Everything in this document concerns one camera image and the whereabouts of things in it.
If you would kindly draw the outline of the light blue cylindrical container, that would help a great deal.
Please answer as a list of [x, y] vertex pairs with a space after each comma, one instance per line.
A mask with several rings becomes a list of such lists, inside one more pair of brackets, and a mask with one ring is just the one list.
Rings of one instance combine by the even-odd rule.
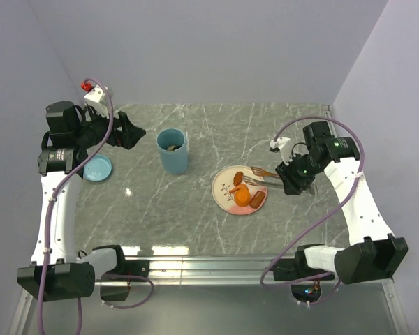
[[[176, 128], [161, 131], [156, 139], [159, 156], [166, 172], [170, 174], [184, 173], [188, 168], [187, 139], [185, 134]], [[167, 151], [169, 146], [179, 146], [179, 149]]]

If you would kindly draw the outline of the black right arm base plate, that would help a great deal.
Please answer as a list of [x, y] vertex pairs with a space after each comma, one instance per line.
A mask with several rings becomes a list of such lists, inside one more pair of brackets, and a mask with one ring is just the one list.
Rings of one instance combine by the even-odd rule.
[[309, 268], [303, 261], [295, 258], [282, 258], [272, 268], [273, 278], [277, 282], [295, 281], [297, 279], [312, 277], [322, 281], [334, 280], [335, 275], [322, 269]]

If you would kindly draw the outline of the light blue round lid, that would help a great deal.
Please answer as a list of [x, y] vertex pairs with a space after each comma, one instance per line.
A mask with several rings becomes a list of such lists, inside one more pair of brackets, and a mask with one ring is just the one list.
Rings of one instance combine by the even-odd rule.
[[83, 177], [92, 182], [105, 181], [112, 174], [113, 166], [110, 159], [96, 154], [85, 166]]

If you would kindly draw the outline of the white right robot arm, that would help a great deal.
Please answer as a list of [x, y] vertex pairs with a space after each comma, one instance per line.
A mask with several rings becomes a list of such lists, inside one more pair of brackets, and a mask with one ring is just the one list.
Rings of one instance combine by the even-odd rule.
[[407, 242], [394, 236], [374, 201], [363, 173], [365, 150], [361, 141], [344, 124], [340, 127], [348, 136], [335, 137], [330, 131], [331, 121], [327, 117], [311, 117], [311, 123], [303, 128], [307, 154], [294, 154], [291, 139], [281, 133], [270, 141], [270, 151], [281, 155], [282, 162], [275, 171], [286, 195], [300, 195], [309, 189], [316, 175], [323, 173], [339, 204], [299, 234], [264, 272], [276, 271], [283, 256], [301, 238], [342, 211], [348, 229], [348, 247], [298, 246], [294, 258], [288, 261], [286, 281], [298, 283], [336, 276], [341, 283], [349, 285], [392, 278], [408, 253]]

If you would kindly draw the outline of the steel serving tongs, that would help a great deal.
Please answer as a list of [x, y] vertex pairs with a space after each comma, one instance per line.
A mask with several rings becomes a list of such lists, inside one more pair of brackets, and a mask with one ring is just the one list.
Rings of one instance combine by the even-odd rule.
[[277, 173], [268, 172], [260, 167], [250, 167], [250, 169], [255, 177], [244, 175], [243, 180], [246, 184], [251, 186], [267, 186], [284, 189], [284, 185]]

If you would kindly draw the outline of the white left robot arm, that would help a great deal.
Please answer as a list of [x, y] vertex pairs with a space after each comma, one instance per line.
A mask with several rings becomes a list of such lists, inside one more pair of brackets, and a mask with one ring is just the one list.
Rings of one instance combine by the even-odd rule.
[[106, 275], [118, 281], [128, 265], [119, 245], [96, 247], [83, 258], [75, 249], [75, 208], [84, 165], [91, 160], [87, 151], [104, 144], [132, 149], [146, 132], [125, 112], [108, 119], [95, 107], [70, 101], [48, 105], [45, 118], [49, 129], [38, 157], [43, 192], [39, 233], [30, 265], [18, 269], [17, 282], [42, 302], [89, 297], [97, 279]]

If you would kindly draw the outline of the orange fried shrimp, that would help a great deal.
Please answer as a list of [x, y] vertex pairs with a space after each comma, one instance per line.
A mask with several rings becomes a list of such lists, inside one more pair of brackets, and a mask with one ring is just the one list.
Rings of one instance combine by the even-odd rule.
[[233, 189], [229, 190], [229, 193], [236, 193], [236, 192], [249, 193], [249, 189], [246, 184], [239, 184]]

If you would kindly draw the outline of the brown grilled meat piece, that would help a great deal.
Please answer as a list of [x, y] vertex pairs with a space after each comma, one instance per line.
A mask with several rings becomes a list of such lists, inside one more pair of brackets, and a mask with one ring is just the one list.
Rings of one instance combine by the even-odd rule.
[[257, 191], [254, 196], [251, 198], [249, 206], [253, 209], [257, 209], [263, 203], [263, 200], [266, 197], [266, 193], [263, 191]]

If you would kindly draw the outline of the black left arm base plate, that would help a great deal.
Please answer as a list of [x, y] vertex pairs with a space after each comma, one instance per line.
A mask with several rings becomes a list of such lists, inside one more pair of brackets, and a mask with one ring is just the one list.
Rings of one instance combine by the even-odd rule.
[[144, 259], [125, 260], [117, 265], [113, 270], [107, 271], [102, 275], [104, 279], [118, 281], [145, 281], [149, 275], [150, 261]]

